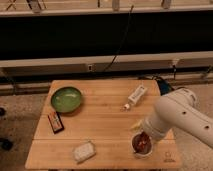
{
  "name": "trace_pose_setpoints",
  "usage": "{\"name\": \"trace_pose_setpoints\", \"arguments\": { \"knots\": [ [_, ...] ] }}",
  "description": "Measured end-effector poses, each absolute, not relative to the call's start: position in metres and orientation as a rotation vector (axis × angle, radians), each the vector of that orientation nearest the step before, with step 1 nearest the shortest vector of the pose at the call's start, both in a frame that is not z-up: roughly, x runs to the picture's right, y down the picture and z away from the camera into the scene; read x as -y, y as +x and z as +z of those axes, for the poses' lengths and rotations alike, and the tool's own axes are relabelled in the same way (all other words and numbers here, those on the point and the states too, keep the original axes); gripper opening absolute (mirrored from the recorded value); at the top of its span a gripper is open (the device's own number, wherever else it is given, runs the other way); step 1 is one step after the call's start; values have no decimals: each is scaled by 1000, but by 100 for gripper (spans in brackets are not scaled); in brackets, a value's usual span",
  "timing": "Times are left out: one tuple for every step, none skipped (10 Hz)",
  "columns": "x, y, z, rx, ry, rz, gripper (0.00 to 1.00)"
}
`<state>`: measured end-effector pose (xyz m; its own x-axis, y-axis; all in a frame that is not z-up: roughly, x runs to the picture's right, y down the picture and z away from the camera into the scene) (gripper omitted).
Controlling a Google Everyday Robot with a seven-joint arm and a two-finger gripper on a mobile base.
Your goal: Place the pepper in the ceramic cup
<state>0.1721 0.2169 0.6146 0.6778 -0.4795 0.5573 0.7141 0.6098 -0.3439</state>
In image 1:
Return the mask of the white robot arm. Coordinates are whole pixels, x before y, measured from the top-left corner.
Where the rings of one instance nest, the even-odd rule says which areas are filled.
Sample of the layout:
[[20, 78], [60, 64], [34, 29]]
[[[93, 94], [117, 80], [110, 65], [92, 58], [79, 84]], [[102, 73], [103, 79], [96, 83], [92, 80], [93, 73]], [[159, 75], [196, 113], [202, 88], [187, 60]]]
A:
[[197, 97], [187, 88], [160, 96], [154, 113], [142, 122], [142, 129], [155, 141], [162, 140], [172, 127], [178, 127], [213, 149], [213, 119], [199, 112]]

